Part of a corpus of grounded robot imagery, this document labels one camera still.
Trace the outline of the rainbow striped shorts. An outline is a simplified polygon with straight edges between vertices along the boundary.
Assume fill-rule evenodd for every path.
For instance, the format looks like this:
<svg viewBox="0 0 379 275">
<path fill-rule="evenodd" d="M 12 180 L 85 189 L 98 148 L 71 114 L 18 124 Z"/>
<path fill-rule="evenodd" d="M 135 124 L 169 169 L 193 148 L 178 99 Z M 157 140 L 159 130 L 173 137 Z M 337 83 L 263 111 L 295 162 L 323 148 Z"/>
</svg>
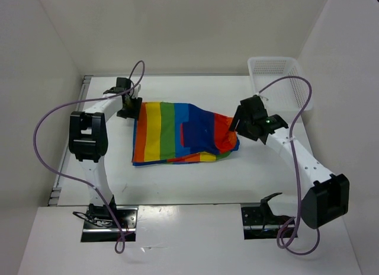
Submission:
<svg viewBox="0 0 379 275">
<path fill-rule="evenodd" d="M 134 122 L 134 166 L 214 162 L 239 149 L 232 118 L 188 103 L 146 102 Z"/>
</svg>

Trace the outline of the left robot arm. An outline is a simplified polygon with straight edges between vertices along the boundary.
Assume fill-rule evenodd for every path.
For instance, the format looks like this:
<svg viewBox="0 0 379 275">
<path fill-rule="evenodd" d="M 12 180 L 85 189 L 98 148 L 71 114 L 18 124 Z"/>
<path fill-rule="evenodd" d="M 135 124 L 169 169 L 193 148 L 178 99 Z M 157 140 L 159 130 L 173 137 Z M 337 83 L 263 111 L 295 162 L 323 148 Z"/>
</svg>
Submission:
<svg viewBox="0 0 379 275">
<path fill-rule="evenodd" d="M 108 151 L 107 121 L 116 115 L 124 119 L 139 118 L 142 98 L 129 78 L 118 77 L 114 87 L 84 111 L 74 111 L 69 119 L 69 150 L 79 161 L 85 181 L 90 183 L 89 218 L 97 218 L 104 227 L 118 221 L 114 195 L 105 172 Z"/>
</svg>

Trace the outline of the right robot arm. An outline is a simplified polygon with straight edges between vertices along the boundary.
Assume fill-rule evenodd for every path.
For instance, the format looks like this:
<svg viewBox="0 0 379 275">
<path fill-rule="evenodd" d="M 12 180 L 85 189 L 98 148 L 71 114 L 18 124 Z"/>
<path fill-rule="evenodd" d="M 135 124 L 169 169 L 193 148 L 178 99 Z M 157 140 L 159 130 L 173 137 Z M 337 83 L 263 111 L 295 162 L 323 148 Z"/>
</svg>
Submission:
<svg viewBox="0 0 379 275">
<path fill-rule="evenodd" d="M 237 107 L 229 130 L 269 146 L 290 168 L 298 168 L 301 218 L 317 229 L 348 212 L 350 183 L 344 174 L 335 175 L 324 167 L 294 137 L 285 120 L 269 116 L 257 95 L 244 99 Z"/>
</svg>

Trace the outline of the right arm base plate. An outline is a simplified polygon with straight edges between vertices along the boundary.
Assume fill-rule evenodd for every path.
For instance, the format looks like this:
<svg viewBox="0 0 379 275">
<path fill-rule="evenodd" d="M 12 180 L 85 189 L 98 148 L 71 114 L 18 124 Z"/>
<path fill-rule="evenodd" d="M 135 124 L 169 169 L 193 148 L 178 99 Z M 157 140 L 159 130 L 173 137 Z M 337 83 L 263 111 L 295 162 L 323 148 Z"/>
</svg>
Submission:
<svg viewBox="0 0 379 275">
<path fill-rule="evenodd" d="M 271 209 L 260 204 L 241 206 L 244 240 L 275 239 L 289 216 L 274 215 Z"/>
</svg>

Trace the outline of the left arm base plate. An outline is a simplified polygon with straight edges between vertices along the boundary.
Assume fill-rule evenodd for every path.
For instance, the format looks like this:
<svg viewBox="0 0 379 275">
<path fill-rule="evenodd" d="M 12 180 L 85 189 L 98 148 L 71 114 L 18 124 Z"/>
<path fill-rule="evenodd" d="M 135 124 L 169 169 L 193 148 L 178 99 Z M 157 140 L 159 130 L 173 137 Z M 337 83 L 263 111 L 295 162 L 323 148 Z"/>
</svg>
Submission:
<svg viewBox="0 0 379 275">
<path fill-rule="evenodd" d="M 136 240 L 137 206 L 117 206 L 115 213 L 127 242 Z M 121 239 L 120 231 L 112 218 L 90 218 L 89 212 L 73 212 L 83 220 L 81 242 L 116 242 Z"/>
</svg>

